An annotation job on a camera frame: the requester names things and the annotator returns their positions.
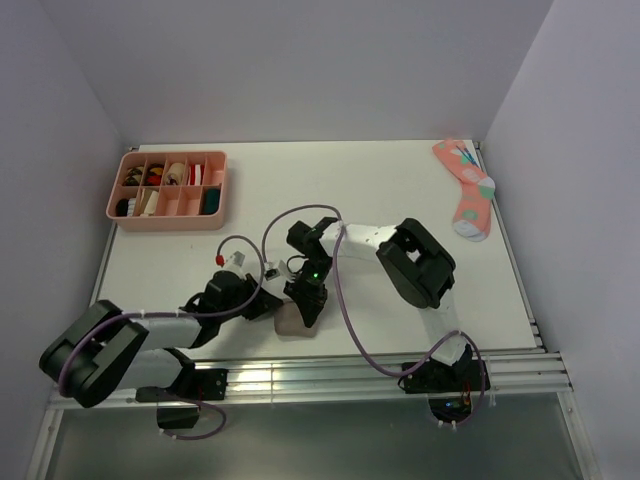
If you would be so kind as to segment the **taupe sock red striped cuff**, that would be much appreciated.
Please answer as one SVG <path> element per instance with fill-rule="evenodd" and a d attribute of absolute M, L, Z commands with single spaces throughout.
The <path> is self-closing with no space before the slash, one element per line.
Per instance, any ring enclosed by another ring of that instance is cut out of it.
<path fill-rule="evenodd" d="M 284 338 L 315 338 L 318 325 L 307 327 L 304 324 L 298 306 L 293 301 L 285 301 L 273 315 L 274 330 L 279 337 Z"/>

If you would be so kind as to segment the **dark green patterned sock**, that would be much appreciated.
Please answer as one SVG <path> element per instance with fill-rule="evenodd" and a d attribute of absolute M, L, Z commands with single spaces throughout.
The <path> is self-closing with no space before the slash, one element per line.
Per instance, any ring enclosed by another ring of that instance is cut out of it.
<path fill-rule="evenodd" d="M 208 188 L 203 190 L 201 214 L 214 215 L 218 212 L 221 203 L 221 189 Z"/>

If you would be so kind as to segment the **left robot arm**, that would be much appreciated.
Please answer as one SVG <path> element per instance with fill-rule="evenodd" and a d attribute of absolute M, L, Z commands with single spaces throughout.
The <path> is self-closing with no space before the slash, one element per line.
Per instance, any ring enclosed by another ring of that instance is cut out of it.
<path fill-rule="evenodd" d="M 100 300 L 45 349 L 39 368 L 85 408 L 126 389 L 139 401 L 219 398 L 220 386 L 197 373 L 185 350 L 213 340 L 229 320 L 256 320 L 283 304 L 251 275 L 232 271 L 215 273 L 204 291 L 164 318 L 126 317 Z"/>

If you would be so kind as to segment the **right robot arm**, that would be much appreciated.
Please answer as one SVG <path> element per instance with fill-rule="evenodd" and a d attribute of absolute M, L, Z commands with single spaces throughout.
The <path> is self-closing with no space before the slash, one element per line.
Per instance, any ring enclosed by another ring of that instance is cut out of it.
<path fill-rule="evenodd" d="M 286 242 L 304 259 L 301 270 L 285 282 L 283 290 L 297 307 L 304 327 L 316 324 L 328 298 L 325 281 L 332 275 L 347 331 L 375 370 L 400 378 L 429 369 L 435 383 L 446 390 L 457 388 L 466 379 L 474 344 L 460 331 L 454 307 L 456 263 L 418 220 L 407 218 L 398 225 L 382 227 L 346 224 L 336 217 L 324 217 L 314 226 L 298 221 L 289 229 Z M 402 300 L 422 314 L 435 314 L 434 320 L 426 321 L 428 337 L 435 343 L 413 366 L 400 372 L 388 370 L 364 348 L 346 308 L 338 271 L 341 257 L 379 263 Z"/>

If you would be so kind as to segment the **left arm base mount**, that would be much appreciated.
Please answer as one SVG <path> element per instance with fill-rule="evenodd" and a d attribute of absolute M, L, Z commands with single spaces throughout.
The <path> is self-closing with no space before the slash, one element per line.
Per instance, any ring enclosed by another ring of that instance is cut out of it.
<path fill-rule="evenodd" d="M 138 403 L 162 403 L 186 400 L 190 407 L 158 407 L 156 420 L 164 430 L 191 430 L 200 420 L 205 407 L 201 403 L 225 399 L 229 370 L 225 368 L 194 369 L 180 373 L 176 381 L 166 389 L 144 387 L 136 390 Z"/>

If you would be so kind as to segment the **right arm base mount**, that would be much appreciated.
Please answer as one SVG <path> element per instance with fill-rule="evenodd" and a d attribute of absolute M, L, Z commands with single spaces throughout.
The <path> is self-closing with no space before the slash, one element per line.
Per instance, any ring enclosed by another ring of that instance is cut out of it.
<path fill-rule="evenodd" d="M 473 412 L 472 395 L 491 387 L 484 361 L 472 359 L 461 366 L 427 361 L 414 373 L 401 377 L 397 385 L 409 395 L 447 394 L 428 401 L 432 415 L 445 423 L 460 422 Z"/>

